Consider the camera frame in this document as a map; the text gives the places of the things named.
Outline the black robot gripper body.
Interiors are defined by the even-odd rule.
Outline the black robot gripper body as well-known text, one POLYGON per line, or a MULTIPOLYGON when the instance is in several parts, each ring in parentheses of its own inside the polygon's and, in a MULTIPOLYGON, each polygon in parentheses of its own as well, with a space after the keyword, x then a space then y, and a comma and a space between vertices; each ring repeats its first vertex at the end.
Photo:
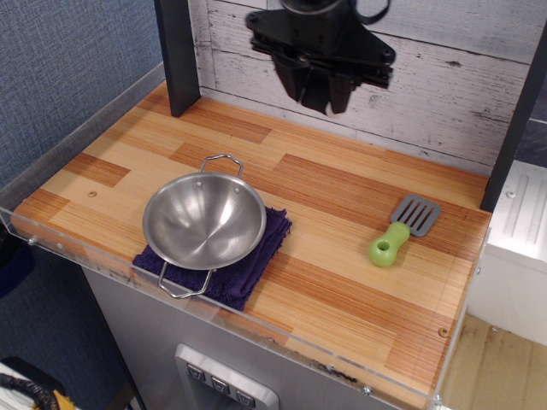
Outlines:
POLYGON ((312 68, 356 76, 362 83, 389 86, 395 50, 368 29, 390 9, 363 15, 356 1, 283 1, 280 9, 251 12, 252 49, 273 57, 307 56, 312 68))

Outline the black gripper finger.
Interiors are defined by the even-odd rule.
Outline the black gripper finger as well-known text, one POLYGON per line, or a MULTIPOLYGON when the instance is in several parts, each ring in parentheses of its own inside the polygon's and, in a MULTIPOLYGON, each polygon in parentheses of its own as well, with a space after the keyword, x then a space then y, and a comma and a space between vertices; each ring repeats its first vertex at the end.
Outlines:
POLYGON ((327 114, 342 114, 346 111, 351 93, 362 84, 356 76, 332 75, 328 77, 327 114))
POLYGON ((273 55, 275 71, 287 95, 298 103, 311 103, 314 70, 307 56, 273 55))

